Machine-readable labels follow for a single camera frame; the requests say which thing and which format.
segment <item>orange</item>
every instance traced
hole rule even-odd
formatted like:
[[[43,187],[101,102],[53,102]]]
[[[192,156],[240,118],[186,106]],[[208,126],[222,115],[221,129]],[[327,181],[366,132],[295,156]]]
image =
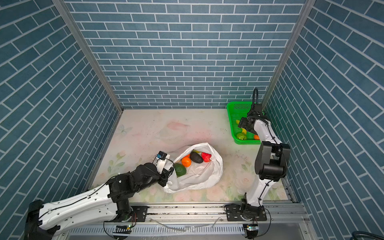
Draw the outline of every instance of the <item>orange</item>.
[[[184,167],[191,166],[191,159],[189,157],[183,157],[181,159],[181,164],[183,164]]]

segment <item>green plastic basket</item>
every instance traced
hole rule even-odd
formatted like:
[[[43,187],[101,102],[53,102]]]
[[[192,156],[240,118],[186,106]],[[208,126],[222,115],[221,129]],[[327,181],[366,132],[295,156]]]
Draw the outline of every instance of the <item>green plastic basket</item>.
[[[231,133],[233,140],[237,144],[260,144],[260,140],[254,140],[253,133],[247,132],[247,140],[240,140],[236,137],[236,134],[242,131],[236,124],[236,120],[240,120],[242,117],[247,117],[247,113],[251,108],[252,102],[230,102],[227,104],[227,111],[229,117],[229,124],[231,126]]]

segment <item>floral pattern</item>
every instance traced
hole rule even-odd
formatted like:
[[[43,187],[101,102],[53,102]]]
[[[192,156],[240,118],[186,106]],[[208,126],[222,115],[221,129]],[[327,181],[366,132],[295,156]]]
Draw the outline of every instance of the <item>floral pattern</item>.
[[[175,159],[188,146],[201,142],[211,144],[223,158],[223,175],[215,186],[168,194],[155,184],[136,193],[129,201],[218,202],[243,198],[258,178],[254,159],[259,145],[234,143],[225,109],[125,110],[93,187],[119,173],[133,171],[140,164],[152,162],[158,151],[167,152]],[[272,186],[265,198],[287,199],[281,181]]]

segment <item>blue brick wall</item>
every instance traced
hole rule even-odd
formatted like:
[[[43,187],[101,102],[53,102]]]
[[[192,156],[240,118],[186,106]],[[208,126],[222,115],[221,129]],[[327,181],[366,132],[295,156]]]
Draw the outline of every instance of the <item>blue brick wall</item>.
[[[0,239],[81,192],[117,111],[51,0],[0,0]]]
[[[384,4],[317,0],[267,111],[320,239],[384,235]]]
[[[125,108],[264,96],[304,0],[66,1]]]

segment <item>red fruit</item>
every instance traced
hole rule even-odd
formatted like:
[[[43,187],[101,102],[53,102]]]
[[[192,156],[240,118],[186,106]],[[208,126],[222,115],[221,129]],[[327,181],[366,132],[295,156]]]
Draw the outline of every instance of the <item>red fruit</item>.
[[[202,152],[201,157],[203,158],[204,162],[209,162],[209,161],[211,161],[212,155],[205,153],[205,152]]]

